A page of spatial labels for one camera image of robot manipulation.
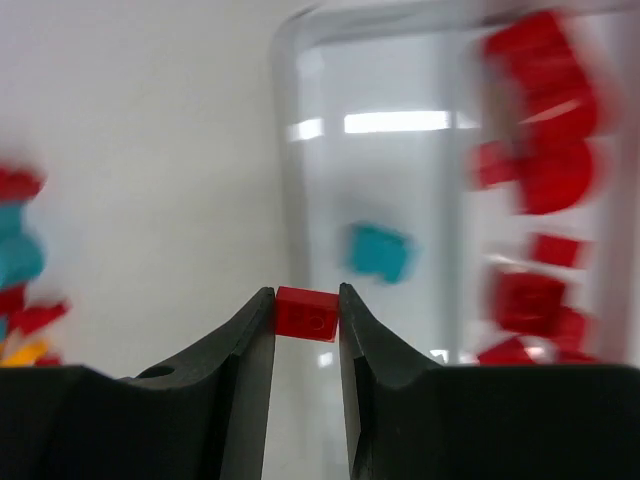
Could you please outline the white divided tray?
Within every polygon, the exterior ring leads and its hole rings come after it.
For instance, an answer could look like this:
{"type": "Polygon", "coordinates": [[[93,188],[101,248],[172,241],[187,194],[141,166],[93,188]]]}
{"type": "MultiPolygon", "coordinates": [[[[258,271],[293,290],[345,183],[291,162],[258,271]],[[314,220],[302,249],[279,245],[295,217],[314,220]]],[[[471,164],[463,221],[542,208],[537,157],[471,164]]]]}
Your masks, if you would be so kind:
{"type": "Polygon", "coordinates": [[[587,350],[639,360],[639,37],[635,1],[574,1],[571,24],[623,96],[595,138],[599,174],[577,206],[520,215],[516,191],[478,191],[467,165],[493,136],[481,97],[481,38],[529,1],[390,3],[310,8],[273,42],[285,218],[293,284],[350,282],[417,349],[456,363],[490,335],[484,304],[493,262],[521,263],[536,232],[586,242],[571,305],[594,321],[587,350]],[[385,284],[344,266],[345,228],[376,223],[412,236],[406,281],[385,284]]]}

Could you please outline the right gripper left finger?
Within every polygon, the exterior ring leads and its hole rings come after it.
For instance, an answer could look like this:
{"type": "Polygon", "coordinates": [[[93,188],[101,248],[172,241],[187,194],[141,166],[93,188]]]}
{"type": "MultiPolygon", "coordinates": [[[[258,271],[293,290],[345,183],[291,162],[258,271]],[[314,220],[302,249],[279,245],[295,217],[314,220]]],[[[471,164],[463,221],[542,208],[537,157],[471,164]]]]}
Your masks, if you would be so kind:
{"type": "Polygon", "coordinates": [[[258,479],[275,354],[275,294],[135,377],[1,372],[5,479],[258,479]]]}

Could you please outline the teal frog printed brick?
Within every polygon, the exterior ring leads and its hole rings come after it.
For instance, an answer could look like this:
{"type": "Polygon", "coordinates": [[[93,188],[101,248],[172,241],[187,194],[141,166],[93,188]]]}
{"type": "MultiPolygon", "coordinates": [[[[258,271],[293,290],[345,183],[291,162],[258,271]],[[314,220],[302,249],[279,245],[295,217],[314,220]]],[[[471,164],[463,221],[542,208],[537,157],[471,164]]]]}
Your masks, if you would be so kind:
{"type": "Polygon", "coordinates": [[[22,203],[1,204],[1,289],[28,283],[44,270],[45,257],[35,237],[23,228],[22,203]]]}

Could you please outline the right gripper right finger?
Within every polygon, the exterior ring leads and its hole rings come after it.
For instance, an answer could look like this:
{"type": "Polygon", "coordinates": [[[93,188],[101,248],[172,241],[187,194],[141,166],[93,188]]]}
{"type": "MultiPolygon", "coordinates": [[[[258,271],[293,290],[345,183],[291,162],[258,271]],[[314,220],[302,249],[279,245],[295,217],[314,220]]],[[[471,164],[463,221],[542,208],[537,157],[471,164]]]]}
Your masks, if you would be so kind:
{"type": "Polygon", "coordinates": [[[354,479],[635,479],[639,372],[624,365],[442,366],[339,289],[354,479]]]}

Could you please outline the red arch brick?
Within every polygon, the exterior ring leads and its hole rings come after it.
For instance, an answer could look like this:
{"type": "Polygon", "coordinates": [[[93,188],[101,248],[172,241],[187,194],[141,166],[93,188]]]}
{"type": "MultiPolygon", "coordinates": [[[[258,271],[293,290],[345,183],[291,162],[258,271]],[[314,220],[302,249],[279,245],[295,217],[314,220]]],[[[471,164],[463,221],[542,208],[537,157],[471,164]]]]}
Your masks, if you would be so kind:
{"type": "Polygon", "coordinates": [[[45,181],[45,177],[32,168],[2,163],[1,202],[26,202],[32,200],[40,193],[45,181]]]}

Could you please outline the teal and red square brick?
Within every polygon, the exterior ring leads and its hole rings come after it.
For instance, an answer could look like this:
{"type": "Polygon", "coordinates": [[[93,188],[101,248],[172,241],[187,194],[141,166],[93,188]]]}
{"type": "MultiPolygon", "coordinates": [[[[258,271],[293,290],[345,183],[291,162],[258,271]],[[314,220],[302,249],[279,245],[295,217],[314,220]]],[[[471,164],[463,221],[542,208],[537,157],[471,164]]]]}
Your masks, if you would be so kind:
{"type": "Polygon", "coordinates": [[[407,280],[419,256],[419,245],[404,232],[368,222],[350,223],[343,243],[345,268],[393,285],[407,280]]]}

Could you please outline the small red brick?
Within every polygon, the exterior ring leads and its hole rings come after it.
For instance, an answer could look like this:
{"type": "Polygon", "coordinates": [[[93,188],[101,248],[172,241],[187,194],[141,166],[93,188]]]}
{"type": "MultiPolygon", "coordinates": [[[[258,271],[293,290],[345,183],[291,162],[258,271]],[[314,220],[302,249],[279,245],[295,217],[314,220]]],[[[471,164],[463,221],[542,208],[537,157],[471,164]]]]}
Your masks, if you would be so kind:
{"type": "Polygon", "coordinates": [[[338,330],[339,296],[280,286],[275,298],[275,333],[332,343],[338,330]]]}

